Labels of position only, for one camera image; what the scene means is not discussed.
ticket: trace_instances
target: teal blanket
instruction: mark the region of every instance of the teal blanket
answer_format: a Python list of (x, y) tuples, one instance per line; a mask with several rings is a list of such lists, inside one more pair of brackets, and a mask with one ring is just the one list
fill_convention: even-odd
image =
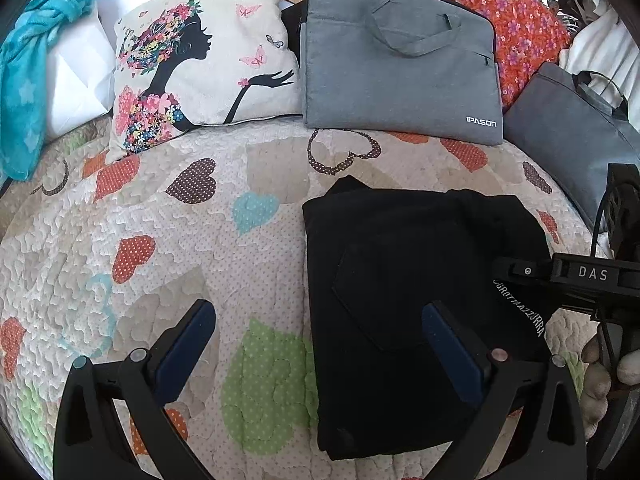
[(47, 51), (95, 0), (31, 0), (0, 48), (0, 179), (29, 180), (47, 129)]

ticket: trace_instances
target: finger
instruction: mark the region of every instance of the finger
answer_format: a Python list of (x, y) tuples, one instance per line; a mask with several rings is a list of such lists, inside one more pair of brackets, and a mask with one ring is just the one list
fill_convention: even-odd
[(589, 440), (595, 434), (596, 430), (598, 429), (598, 425), (591, 424), (590, 422), (584, 420), (584, 418), (582, 419), (582, 424), (584, 426), (584, 438), (585, 440)]
[(582, 418), (589, 424), (597, 424), (607, 413), (607, 399), (594, 399), (585, 391), (582, 391), (580, 411), (582, 412)]
[(630, 352), (618, 363), (618, 379), (620, 382), (634, 386), (640, 383), (640, 350)]
[(611, 375), (602, 363), (591, 363), (584, 373), (584, 391), (594, 399), (603, 399), (611, 389)]
[(600, 344), (598, 335), (593, 336), (582, 349), (582, 362), (594, 363), (600, 358)]

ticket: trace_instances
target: quilted bedspread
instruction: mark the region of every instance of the quilted bedspread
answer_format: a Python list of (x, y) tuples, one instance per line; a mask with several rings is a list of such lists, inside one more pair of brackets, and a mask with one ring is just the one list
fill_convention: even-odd
[[(0, 220), (10, 220), (0, 222), (0, 416), (44, 478), (74, 358), (107, 362), (148, 348), (197, 298), (215, 306), (216, 331), (166, 409), (215, 478), (428, 472), (446, 445), (338, 462), (316, 445), (301, 206), (341, 176), (371, 187), (516, 194), (551, 251), (584, 254), (590, 242), (558, 186), (508, 142), (309, 130), (283, 118), (201, 128), (105, 166), (107, 142), (52, 152), (31, 183), (0, 199)], [(587, 317), (564, 311), (546, 328), (577, 387), (577, 356), (593, 333)], [(398, 377), (398, 387), (411, 384)], [(117, 410), (142, 467), (157, 475), (126, 405)], [(504, 442), (512, 430), (508, 421)]]

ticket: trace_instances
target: woman silhouette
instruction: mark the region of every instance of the woman silhouette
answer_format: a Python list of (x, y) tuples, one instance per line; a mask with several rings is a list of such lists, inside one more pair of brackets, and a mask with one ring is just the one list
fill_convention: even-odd
[[(178, 99), (167, 93), (165, 87), (180, 63), (187, 59), (207, 57), (212, 36), (205, 34), (198, 15), (200, 12), (200, 4), (189, 0), (164, 10), (140, 36), (135, 36), (131, 29), (126, 30), (118, 54), (120, 63), (132, 69), (133, 76), (136, 72), (145, 74), (156, 70), (145, 91), (135, 94), (129, 86), (125, 86), (118, 96), (116, 132), (118, 135), (124, 134), (123, 145), (129, 153), (148, 150), (195, 128), (185, 117)], [(262, 74), (247, 80), (224, 124), (234, 120), (240, 101), (251, 86), (276, 88), (292, 83), (287, 79), (293, 76), (293, 70), (284, 76), (279, 75), (280, 72)]]

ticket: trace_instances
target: human hand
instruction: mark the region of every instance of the human hand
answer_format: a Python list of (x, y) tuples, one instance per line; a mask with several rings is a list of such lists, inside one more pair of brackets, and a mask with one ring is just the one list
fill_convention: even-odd
[[(607, 413), (607, 395), (611, 389), (611, 375), (598, 362), (600, 345), (595, 335), (582, 349), (582, 360), (589, 364), (584, 374), (584, 389), (580, 396), (580, 410), (584, 425), (584, 436), (589, 440), (598, 428), (598, 423)], [(640, 350), (630, 352), (618, 363), (618, 379), (633, 386), (640, 383)]]
[(285, 75), (281, 77), (276, 77), (281, 73), (282, 71), (276, 72), (275, 74), (255, 75), (251, 79), (249, 79), (249, 85), (268, 86), (270, 88), (277, 88), (278, 86), (290, 85), (293, 83), (293, 81), (287, 81), (287, 79), (293, 76), (293, 70), (289, 70)]

